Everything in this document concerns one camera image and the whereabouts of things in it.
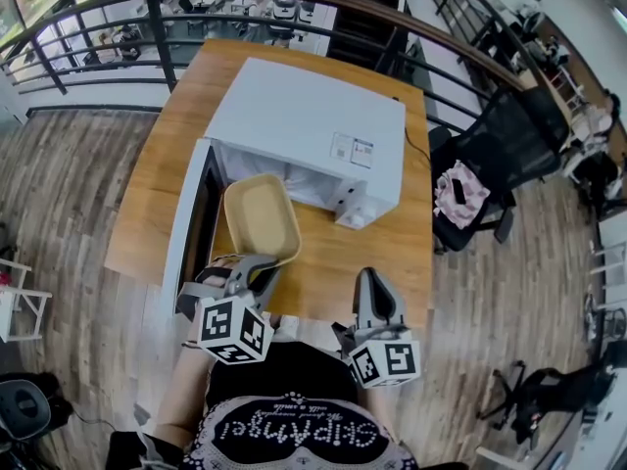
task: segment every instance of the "metal railing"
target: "metal railing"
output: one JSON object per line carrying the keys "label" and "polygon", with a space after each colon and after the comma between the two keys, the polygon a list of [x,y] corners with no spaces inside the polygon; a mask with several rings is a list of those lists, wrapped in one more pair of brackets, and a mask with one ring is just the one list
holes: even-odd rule
{"label": "metal railing", "polygon": [[520,38],[488,0],[433,0],[437,14],[442,15],[451,35],[471,47],[482,49],[483,41],[490,35],[494,44],[494,59],[505,69],[516,73],[511,54],[517,53],[518,69],[529,69],[538,85],[547,85],[540,68],[533,60]]}
{"label": "metal railing", "polygon": [[[251,24],[258,24],[267,26],[268,29],[271,29],[271,26],[274,26],[274,29],[277,29],[277,27],[280,26],[278,31],[279,35],[284,33],[284,30],[287,30],[288,36],[295,32],[301,34],[312,33],[314,35],[326,36],[341,42],[349,42],[359,46],[360,48],[378,53],[380,55],[380,59],[377,62],[376,70],[383,74],[403,79],[402,73],[406,66],[421,68],[429,71],[430,74],[446,78],[454,84],[467,89],[482,101],[487,101],[492,92],[504,84],[519,90],[523,88],[521,82],[515,74],[496,63],[490,57],[478,51],[470,43],[463,43],[434,26],[370,0],[301,1],[323,4],[334,7],[340,11],[350,10],[367,17],[371,22],[380,22],[391,25],[394,31],[392,32],[389,40],[385,43],[377,43],[365,39],[357,33],[352,34],[335,29],[326,29],[309,23],[299,22],[296,19],[294,21],[278,21],[269,17],[222,14],[221,12],[216,11],[216,9],[214,9],[215,12],[210,9],[207,14],[194,13],[162,15],[160,3],[163,0],[145,0],[147,13],[141,17],[117,20],[108,23],[99,23],[92,26],[85,25],[82,16],[88,11],[103,9],[104,12],[104,9],[107,6],[129,1],[134,0],[89,0],[81,3],[80,5],[71,5],[69,8],[61,10],[53,16],[36,23],[34,26],[25,30],[23,33],[1,47],[0,52],[19,44],[29,44],[29,48],[26,48],[27,50],[16,51],[14,49],[9,57],[0,63],[0,67],[3,69],[4,73],[10,77],[12,84],[19,89],[20,94],[29,94],[47,89],[58,89],[62,94],[66,94],[68,92],[68,88],[71,87],[106,83],[161,83],[165,84],[171,92],[176,86],[176,70],[184,69],[189,64],[189,60],[179,61],[173,59],[172,53],[177,47],[181,46],[200,47],[205,43],[206,38],[205,36],[199,38],[168,37],[165,24],[200,21],[203,23],[203,30],[205,24],[212,25],[222,23],[230,26],[239,26],[239,28],[245,28]],[[70,17],[76,17],[76,21],[78,23],[77,30],[66,34],[58,33],[58,36],[52,40],[41,40],[40,35],[44,29],[48,28],[48,26],[58,25],[59,22]],[[136,61],[120,61],[105,64],[97,62],[96,64],[86,65],[80,65],[78,63],[75,58],[76,55],[92,54],[97,56],[98,52],[110,49],[113,49],[115,52],[120,51],[122,49],[122,45],[120,43],[93,45],[92,40],[90,39],[90,33],[116,29],[124,25],[143,26],[145,32],[142,33],[142,36],[135,41],[125,42],[123,47],[132,46],[141,49],[152,48],[152,50],[156,50],[154,59],[145,60],[140,57]],[[469,83],[463,79],[457,78],[448,71],[438,68],[435,65],[430,65],[425,61],[421,61],[418,58],[408,55],[409,33],[416,34],[422,40],[436,43],[457,54],[466,64],[472,65],[474,68],[482,72],[483,84],[478,86]],[[78,49],[68,47],[68,39],[74,36],[82,36],[85,39],[84,42],[86,46]],[[45,48],[58,42],[64,44],[63,52],[54,55],[46,54]],[[16,66],[17,59],[27,54],[34,54],[36,61],[32,61],[27,65]],[[55,62],[59,62],[59,60],[64,58],[73,59],[68,68],[60,68],[58,65],[55,66]],[[35,74],[31,76],[24,76],[25,71],[32,71],[35,67],[39,67],[39,71],[36,71]],[[129,71],[138,67],[157,68],[163,74],[160,74],[159,76],[136,76],[128,74]],[[113,74],[111,73],[107,78],[95,78],[93,75],[91,77],[84,77],[84,75],[80,75],[80,73],[84,72],[104,70],[113,70],[116,73],[114,76],[111,76],[111,74]],[[17,72],[21,74],[20,79],[15,78],[15,73]],[[461,106],[442,94],[426,89],[425,95],[438,103],[442,103],[459,111],[465,116],[472,118],[477,118],[479,116],[478,113],[474,113],[472,110]],[[444,124],[452,130],[462,132],[462,128],[456,126],[454,123],[442,120],[433,115],[428,118],[435,123]]]}

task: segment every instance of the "microwave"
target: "microwave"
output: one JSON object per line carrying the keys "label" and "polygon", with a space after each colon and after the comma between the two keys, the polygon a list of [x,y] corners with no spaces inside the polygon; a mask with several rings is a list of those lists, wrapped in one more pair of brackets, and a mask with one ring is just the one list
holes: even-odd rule
{"label": "microwave", "polygon": [[295,202],[361,229],[400,200],[405,105],[319,73],[248,59],[197,141],[169,241],[162,298],[211,256],[222,191],[271,173]]}

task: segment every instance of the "sticker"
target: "sticker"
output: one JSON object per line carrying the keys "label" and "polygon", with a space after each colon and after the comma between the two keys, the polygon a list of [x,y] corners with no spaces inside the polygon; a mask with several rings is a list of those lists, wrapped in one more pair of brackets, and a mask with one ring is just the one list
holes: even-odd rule
{"label": "sticker", "polygon": [[373,153],[374,145],[372,143],[339,132],[333,134],[331,157],[334,159],[372,168]]}
{"label": "sticker", "polygon": [[333,134],[333,144],[331,145],[331,157],[344,162],[351,161],[353,143],[355,138],[336,132]]}
{"label": "sticker", "polygon": [[353,153],[351,154],[351,162],[362,167],[372,168],[372,152],[374,145],[361,139],[356,139],[353,143]]}

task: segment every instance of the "food container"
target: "food container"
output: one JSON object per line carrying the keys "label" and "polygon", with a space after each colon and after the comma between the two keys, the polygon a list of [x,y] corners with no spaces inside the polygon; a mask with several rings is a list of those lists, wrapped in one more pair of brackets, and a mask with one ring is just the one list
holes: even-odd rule
{"label": "food container", "polygon": [[301,251],[301,232],[285,186],[272,174],[231,184],[224,213],[237,254],[271,255],[284,264]]}

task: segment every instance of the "wooden floor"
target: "wooden floor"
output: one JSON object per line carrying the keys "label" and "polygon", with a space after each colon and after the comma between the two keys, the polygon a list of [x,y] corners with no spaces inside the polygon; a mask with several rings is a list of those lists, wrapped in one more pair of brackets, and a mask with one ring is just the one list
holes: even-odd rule
{"label": "wooden floor", "polygon": [[[21,345],[24,367],[52,370],[78,413],[134,430],[135,402],[151,413],[186,332],[151,308],[159,288],[103,268],[128,176],[156,115],[41,112],[22,130],[0,135],[0,219],[34,267],[33,288],[47,290],[44,339]],[[505,246],[480,234],[462,254],[434,259],[430,326],[422,330],[425,371],[390,402],[402,438],[421,465],[464,460],[484,445],[514,454],[509,431],[475,420],[490,400],[493,367],[516,358],[532,368],[574,369],[586,362],[581,306],[589,283],[593,229],[560,178],[516,194]],[[311,337],[321,324],[301,323]],[[565,417],[542,425],[547,447]],[[75,417],[44,441],[64,470],[101,468],[110,429]]]}

